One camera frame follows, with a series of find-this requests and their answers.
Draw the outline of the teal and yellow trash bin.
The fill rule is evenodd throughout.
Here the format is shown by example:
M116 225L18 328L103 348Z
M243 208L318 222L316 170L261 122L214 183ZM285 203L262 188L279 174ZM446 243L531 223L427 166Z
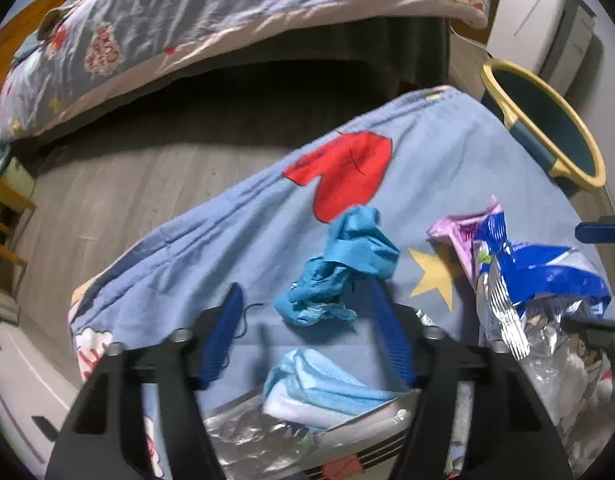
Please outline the teal and yellow trash bin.
M481 68L481 103L567 195L594 192L607 181L594 136L574 108L522 66L490 58Z

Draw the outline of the bed with cartoon blue quilt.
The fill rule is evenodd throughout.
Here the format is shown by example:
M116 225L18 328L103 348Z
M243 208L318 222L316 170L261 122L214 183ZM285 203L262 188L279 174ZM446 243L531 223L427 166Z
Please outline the bed with cartoon blue quilt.
M0 142L36 138L207 58L294 29L365 18L458 18L490 0L66 0L16 52L0 92Z

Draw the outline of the blue cartoon cloth cushion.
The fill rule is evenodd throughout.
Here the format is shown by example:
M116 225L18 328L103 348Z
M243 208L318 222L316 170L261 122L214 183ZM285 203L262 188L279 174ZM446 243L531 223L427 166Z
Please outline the blue cartoon cloth cushion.
M477 283L453 246L427 234L492 195L510 242L577 248L606 281L595 249L574 236L579 218L562 190L494 114L452 87L356 117L160 226L77 293L70 324L84 385L48 477L284 479L336 426L264 414L263 387L286 353L313 349L396 392L392 401L416 400L388 479L570 478L567 434L506 345L482 337ZM370 276L354 281L352 324L294 326L274 307L354 206L377 208L400 249L392 278L379 281L411 343L413 388L373 322ZM202 344L234 283L242 319L219 378L202 389Z

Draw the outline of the blue silver snack bag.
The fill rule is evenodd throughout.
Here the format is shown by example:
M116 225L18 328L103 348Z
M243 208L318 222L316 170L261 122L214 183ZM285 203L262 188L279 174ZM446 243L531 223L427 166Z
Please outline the blue silver snack bag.
M506 345L555 426L569 434L593 396L603 357L562 321L602 318L610 302L605 279L577 248L510 242L501 211L475 230L472 259L482 337Z

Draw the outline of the blue glove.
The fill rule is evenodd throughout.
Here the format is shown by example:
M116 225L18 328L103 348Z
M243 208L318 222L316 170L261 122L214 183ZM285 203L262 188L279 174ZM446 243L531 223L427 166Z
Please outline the blue glove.
M311 327L357 320L347 305L356 278L392 278L400 257L400 249L380 230L380 220L377 208L354 206L330 224L323 253L307 260L298 279L275 300L286 322Z

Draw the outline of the pink snack wrapper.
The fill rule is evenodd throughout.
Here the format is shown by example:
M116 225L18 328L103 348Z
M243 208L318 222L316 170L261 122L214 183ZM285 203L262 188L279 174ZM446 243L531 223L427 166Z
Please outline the pink snack wrapper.
M463 268L468 281L475 286L475 259L473 259L472 242L475 233L481 224L490 217L491 214L499 214L503 211L498 199L492 195L487 207L479 212L472 214L451 214L445 218L435 221L429 227L427 234L431 240L452 245L460 266Z

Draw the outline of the white green jar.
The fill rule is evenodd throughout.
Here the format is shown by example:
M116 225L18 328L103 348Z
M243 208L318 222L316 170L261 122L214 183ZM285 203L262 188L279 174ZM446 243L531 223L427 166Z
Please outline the white green jar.
M6 146L1 152L0 178L9 188L28 200L34 192L35 179L12 153L10 146Z

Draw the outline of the white air purifier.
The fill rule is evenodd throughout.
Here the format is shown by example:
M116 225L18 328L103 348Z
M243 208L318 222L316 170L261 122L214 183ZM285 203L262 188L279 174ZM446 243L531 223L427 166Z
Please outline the white air purifier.
M596 13L584 0L498 0L486 51L566 94L594 35Z

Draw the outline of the small wooden stool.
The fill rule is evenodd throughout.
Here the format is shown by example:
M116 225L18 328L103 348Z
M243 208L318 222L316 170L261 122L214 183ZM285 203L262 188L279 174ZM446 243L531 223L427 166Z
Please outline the small wooden stool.
M16 298L28 261L16 252L20 222L28 221L36 205L23 197L0 178L0 292Z

